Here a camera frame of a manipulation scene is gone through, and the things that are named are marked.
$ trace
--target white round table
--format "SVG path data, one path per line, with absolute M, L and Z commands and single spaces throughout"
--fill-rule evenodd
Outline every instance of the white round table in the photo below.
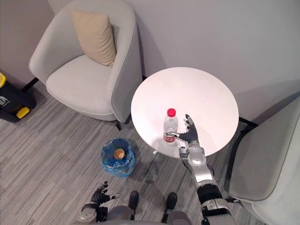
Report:
M 164 141 L 164 119 L 169 108 L 176 110 L 179 133 L 187 131 L 185 114 L 193 119 L 206 156 L 228 144 L 239 122 L 233 94 L 209 73 L 176 67 L 151 75 L 135 92 L 132 121 L 148 145 L 170 157 L 179 158 L 179 148 L 187 147 L 187 143 L 177 139 L 168 145 Z

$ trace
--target water bottle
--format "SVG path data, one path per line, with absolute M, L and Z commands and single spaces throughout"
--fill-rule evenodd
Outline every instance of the water bottle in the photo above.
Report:
M 166 135 L 166 132 L 177 132 L 178 119 L 175 109 L 168 109 L 167 116 L 164 122 L 164 140 L 167 143 L 172 144 L 175 141 L 175 137 Z

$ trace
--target wall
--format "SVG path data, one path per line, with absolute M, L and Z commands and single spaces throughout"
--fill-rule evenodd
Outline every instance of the wall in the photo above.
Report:
M 0 70 L 17 86 L 34 78 L 29 60 L 53 14 L 46 0 L 0 0 Z
M 300 1 L 127 0 L 136 12 L 144 74 L 202 69 L 262 122 L 300 95 Z M 49 0 L 55 13 L 70 0 Z

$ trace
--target plastic bag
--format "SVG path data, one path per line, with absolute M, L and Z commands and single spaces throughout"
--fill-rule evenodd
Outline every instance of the plastic bag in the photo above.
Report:
M 115 159 L 113 154 L 117 149 L 123 149 L 123 159 Z M 118 177 L 127 177 L 135 167 L 135 155 L 130 143 L 123 138 L 113 138 L 106 143 L 101 152 L 101 164 L 106 172 Z

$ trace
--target bottle label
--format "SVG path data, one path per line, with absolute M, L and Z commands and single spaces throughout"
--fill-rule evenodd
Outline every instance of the bottle label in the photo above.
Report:
M 175 137 L 164 135 L 164 140 L 168 143 L 172 143 L 175 141 Z

